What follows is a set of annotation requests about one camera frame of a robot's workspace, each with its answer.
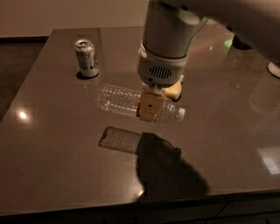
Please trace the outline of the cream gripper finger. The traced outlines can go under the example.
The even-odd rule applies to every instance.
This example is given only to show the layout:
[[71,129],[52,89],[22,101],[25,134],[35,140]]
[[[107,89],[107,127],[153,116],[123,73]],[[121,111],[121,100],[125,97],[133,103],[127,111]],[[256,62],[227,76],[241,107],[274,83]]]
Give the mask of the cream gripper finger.
[[162,87],[160,87],[159,85],[154,85],[154,84],[152,84],[152,85],[143,84],[142,91],[152,93],[155,95],[164,95],[165,94],[165,90]]
[[142,92],[139,108],[140,119],[146,122],[154,122],[164,102],[165,97],[161,94]]

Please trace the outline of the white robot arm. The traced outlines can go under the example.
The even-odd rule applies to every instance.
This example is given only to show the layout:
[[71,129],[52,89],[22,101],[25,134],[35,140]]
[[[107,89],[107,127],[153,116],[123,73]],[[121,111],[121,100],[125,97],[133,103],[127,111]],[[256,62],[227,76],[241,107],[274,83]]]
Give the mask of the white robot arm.
[[146,85],[137,105],[140,119],[153,122],[186,66],[194,36],[208,19],[223,24],[268,61],[279,75],[280,0],[149,0],[137,71]]

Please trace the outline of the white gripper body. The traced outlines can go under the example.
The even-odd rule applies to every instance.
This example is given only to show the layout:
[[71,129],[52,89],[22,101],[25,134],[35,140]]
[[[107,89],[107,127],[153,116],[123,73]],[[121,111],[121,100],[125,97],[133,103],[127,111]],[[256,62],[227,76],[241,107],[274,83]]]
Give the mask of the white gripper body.
[[185,69],[188,48],[171,43],[141,43],[137,71],[147,85],[172,86]]

